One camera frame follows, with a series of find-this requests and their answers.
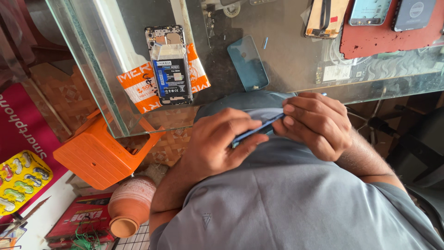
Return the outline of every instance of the smartphone display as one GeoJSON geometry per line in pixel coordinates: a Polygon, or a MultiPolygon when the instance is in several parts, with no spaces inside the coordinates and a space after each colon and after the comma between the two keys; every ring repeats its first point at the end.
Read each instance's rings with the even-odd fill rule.
{"type": "Polygon", "coordinates": [[[355,0],[349,24],[381,25],[384,23],[392,0],[355,0]]]}
{"type": "Polygon", "coordinates": [[[181,25],[146,27],[145,37],[160,103],[189,104],[193,101],[190,68],[181,25]]]}
{"type": "Polygon", "coordinates": [[[399,0],[393,20],[393,31],[425,28],[432,16],[436,0],[399,0]]]}

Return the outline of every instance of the yellow product card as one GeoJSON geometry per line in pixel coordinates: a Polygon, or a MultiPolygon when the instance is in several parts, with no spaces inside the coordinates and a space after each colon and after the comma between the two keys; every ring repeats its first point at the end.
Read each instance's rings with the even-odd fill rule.
{"type": "Polygon", "coordinates": [[[24,150],[3,162],[0,215],[17,211],[52,179],[52,171],[35,153],[24,150]]]}

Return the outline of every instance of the clay pot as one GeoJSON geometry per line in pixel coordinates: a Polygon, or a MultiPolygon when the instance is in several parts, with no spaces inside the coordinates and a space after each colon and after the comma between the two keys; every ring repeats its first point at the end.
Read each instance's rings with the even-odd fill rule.
{"type": "Polygon", "coordinates": [[[108,204],[111,232],[128,238],[139,230],[140,224],[150,218],[151,201],[156,185],[146,176],[135,176],[120,185],[108,204]]]}

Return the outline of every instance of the t-shirt logo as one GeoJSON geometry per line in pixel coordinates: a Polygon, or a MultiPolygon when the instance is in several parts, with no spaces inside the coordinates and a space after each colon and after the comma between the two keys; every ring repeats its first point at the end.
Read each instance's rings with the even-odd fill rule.
{"type": "Polygon", "coordinates": [[[206,230],[206,227],[208,226],[208,223],[211,220],[211,213],[205,213],[202,216],[202,223],[203,223],[203,228],[206,230]]]}

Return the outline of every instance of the orange plastic stool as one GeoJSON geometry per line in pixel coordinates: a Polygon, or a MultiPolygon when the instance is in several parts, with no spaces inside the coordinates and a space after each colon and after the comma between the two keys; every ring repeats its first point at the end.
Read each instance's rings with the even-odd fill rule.
{"type": "MultiPolygon", "coordinates": [[[[108,133],[103,116],[95,114],[88,116],[91,119],[53,155],[93,188],[103,190],[130,176],[165,132],[151,133],[147,143],[132,155],[108,133]]],[[[154,131],[144,118],[139,124],[147,131],[154,131]]]]}

